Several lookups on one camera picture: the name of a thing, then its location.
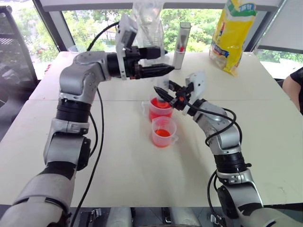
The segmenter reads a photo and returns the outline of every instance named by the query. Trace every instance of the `black sleeve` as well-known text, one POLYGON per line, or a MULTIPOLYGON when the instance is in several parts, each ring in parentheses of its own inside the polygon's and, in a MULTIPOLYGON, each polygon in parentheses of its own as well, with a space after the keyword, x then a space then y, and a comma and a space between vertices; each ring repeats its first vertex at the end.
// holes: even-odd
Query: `black sleeve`
POLYGON ((297 70, 296 72, 293 72, 290 74, 290 77, 301 85, 301 89, 303 89, 303 67, 297 70))

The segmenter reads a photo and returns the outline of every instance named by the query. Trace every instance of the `white table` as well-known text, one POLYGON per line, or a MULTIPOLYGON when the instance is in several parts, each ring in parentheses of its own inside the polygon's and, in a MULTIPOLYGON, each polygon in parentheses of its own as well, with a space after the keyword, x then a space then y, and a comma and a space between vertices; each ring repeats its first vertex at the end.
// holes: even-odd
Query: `white table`
MULTIPOLYGON (((45 78, 32 93, 32 100, 58 100, 59 76, 61 71, 71 65, 76 54, 61 52, 47 71, 45 78)), ((243 53, 237 70, 238 77, 220 70, 208 57, 208 53, 186 53, 182 69, 169 74, 171 80, 185 84, 185 77, 198 70, 205 70, 205 92, 207 100, 289 100, 281 88, 264 69, 252 53, 243 53)), ((112 78, 101 82, 99 90, 106 101, 148 100, 153 92, 152 79, 122 81, 112 78)))
MULTIPOLYGON (((242 152, 253 164, 264 204, 303 202, 303 120, 291 101, 212 103, 237 114, 243 130, 242 152)), ((27 101, 0 143, 0 204, 11 204, 44 168, 43 149, 56 106, 56 100, 27 101)), ((91 111, 100 125, 98 101, 91 111)), ((105 101, 104 111, 104 147, 84 207, 208 206, 206 184, 215 163, 204 133, 191 117, 174 110, 180 139, 169 148, 156 148, 140 101, 105 101)), ((88 137, 93 143, 92 127, 88 137)), ((84 192, 95 158, 96 154, 76 175, 72 206, 84 192)), ((211 197, 218 206, 214 190, 211 197)))

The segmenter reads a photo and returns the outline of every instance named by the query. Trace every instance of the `window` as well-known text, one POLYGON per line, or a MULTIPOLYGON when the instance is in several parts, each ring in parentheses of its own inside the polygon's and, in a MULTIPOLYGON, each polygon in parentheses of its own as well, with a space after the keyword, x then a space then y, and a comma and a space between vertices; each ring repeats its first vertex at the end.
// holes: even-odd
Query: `window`
MULTIPOLYGON (((187 51, 208 51, 221 9, 163 9, 161 19, 164 31, 164 47, 175 50, 180 21, 191 22, 192 28, 187 51)), ((108 25, 117 22, 130 9, 63 11, 64 18, 77 46, 86 49, 93 38, 108 25)), ((93 50, 115 51, 116 29, 113 27, 96 41, 93 50)))
POLYGON ((285 79, 303 67, 303 54, 256 49, 264 68, 276 79, 285 79))
POLYGON ((48 34, 31 0, 2 2, 12 7, 12 16, 27 45, 38 79, 45 74, 48 64, 57 56, 58 49, 48 34))

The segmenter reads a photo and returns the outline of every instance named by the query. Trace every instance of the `red liquid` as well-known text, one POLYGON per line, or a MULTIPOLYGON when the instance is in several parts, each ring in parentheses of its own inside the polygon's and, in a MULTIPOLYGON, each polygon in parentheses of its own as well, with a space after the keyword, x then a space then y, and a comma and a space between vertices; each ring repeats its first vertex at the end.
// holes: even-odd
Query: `red liquid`
POLYGON ((162 137, 168 137, 170 136, 170 133, 164 129, 158 129, 155 131, 155 133, 159 136, 162 136, 162 137))
MULTIPOLYGON (((170 136, 170 133, 164 129, 158 129, 155 131, 155 133, 159 136, 162 136, 162 137, 168 137, 170 136)), ((168 145, 165 145, 165 146, 160 146, 158 144, 156 144, 154 141, 153 141, 154 145, 159 147, 159 148, 164 148, 164 147, 167 147, 168 145)))
MULTIPOLYGON (((159 102, 159 101, 157 100, 157 98, 153 98, 153 99, 151 100, 151 104, 154 105, 154 106, 157 107, 157 108, 160 108, 160 109, 167 109, 167 108, 170 108, 169 103, 167 103, 167 102, 159 102)), ((154 118, 156 118, 156 117, 162 117, 162 116, 164 116, 164 117, 171 117, 171 115, 172 115, 172 112, 169 113, 169 114, 162 114, 162 115, 159 115, 159 114, 156 114, 156 113, 154 113, 154 112, 152 112, 152 111, 149 111, 149 118, 150 118, 151 121, 152 121, 154 118)))

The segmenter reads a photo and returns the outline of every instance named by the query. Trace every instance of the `cup handle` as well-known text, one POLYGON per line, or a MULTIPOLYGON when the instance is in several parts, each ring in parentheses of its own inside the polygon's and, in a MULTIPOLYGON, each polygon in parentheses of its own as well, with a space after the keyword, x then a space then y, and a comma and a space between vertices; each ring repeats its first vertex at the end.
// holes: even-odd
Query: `cup handle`
POLYGON ((146 117, 147 117, 147 113, 148 113, 148 111, 147 111, 148 104, 149 104, 149 101, 142 101, 141 102, 142 114, 146 117))
POLYGON ((172 145, 175 144, 175 143, 177 142, 178 139, 179 139, 179 136, 174 135, 174 136, 172 137, 172 142, 171 142, 171 144, 172 144, 172 145))

